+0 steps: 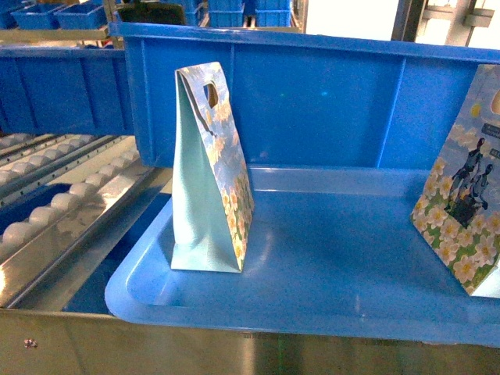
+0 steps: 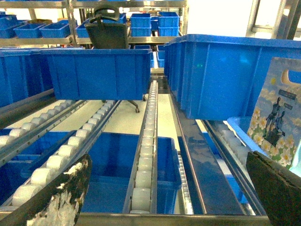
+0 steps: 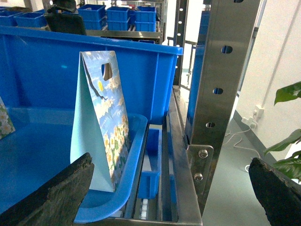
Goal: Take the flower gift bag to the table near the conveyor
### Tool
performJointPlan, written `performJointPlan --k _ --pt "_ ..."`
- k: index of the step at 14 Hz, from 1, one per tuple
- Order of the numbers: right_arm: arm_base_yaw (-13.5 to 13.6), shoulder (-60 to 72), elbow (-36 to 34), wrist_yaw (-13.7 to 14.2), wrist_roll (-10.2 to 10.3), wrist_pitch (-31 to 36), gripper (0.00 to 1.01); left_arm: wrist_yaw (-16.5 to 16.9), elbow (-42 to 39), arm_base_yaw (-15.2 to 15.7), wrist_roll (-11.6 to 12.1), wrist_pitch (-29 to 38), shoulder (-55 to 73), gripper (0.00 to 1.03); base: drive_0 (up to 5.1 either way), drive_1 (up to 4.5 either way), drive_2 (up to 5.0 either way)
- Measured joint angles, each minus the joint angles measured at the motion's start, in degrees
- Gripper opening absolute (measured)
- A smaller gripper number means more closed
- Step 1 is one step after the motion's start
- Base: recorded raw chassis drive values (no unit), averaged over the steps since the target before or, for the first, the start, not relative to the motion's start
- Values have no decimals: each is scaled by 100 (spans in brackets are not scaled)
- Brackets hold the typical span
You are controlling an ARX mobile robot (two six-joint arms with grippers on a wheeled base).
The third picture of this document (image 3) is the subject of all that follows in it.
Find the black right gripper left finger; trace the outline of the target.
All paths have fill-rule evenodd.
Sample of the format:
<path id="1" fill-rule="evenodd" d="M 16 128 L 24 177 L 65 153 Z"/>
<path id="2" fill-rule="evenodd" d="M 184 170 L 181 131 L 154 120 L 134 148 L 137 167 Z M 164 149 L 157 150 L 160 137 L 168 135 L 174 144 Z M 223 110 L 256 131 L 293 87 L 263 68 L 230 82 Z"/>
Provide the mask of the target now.
<path id="1" fill-rule="evenodd" d="M 94 172 L 89 153 L 0 215 L 2 226 L 71 226 Z"/>

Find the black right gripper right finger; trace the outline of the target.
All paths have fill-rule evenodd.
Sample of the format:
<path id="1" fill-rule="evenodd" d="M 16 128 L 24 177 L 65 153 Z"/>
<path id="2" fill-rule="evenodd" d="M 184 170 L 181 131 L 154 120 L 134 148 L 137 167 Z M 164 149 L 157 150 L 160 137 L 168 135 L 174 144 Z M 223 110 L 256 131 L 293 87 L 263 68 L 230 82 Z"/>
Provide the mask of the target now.
<path id="1" fill-rule="evenodd" d="M 249 177 L 254 194 L 272 226 L 301 224 L 301 186 L 259 158 L 253 158 Z"/>

